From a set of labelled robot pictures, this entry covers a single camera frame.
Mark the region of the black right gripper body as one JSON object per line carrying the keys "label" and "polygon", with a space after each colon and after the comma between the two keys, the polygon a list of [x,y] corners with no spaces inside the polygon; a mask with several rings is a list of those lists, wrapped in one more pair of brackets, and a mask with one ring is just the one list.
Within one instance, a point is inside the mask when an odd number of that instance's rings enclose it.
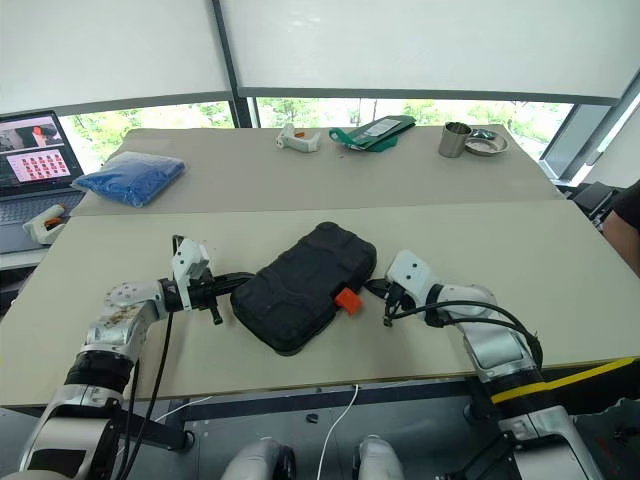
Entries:
{"label": "black right gripper body", "polygon": [[408,311],[416,307],[414,299],[401,285],[395,282],[386,285],[384,300],[383,324],[386,327],[393,326],[393,316],[396,315],[399,310]]}

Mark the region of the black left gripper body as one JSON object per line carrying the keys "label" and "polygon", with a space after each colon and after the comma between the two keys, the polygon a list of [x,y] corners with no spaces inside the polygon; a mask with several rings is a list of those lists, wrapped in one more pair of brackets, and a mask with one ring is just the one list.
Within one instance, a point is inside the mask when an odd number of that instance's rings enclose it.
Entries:
{"label": "black left gripper body", "polygon": [[223,323],[213,279],[191,280],[187,292],[192,310],[208,310],[215,325]]}

